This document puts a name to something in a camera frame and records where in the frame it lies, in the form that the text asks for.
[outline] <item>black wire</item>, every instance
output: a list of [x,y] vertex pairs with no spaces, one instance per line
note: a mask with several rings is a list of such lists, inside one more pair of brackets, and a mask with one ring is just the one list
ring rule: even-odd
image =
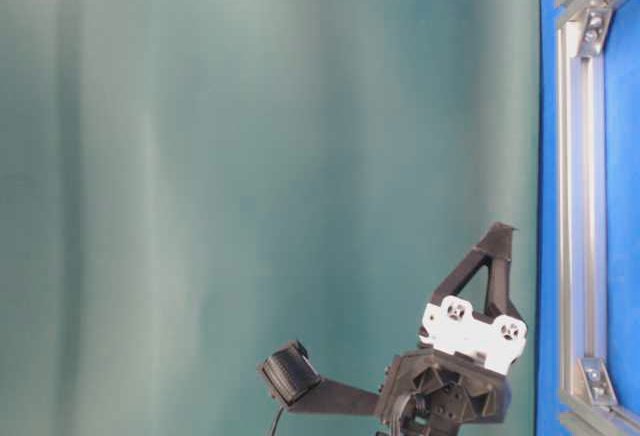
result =
[[267,436],[275,436],[276,429],[278,429],[278,421],[280,421],[280,416],[282,416],[282,412],[284,411],[284,407],[280,406],[280,409],[276,413],[276,416],[273,418],[273,424],[271,425],[271,430],[267,434]]

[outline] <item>teal curtain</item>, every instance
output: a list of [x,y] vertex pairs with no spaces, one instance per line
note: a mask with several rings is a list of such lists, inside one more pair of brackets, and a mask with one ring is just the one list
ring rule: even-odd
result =
[[291,338],[374,389],[501,220],[529,343],[461,434],[532,434],[537,4],[0,0],[0,433],[263,434]]

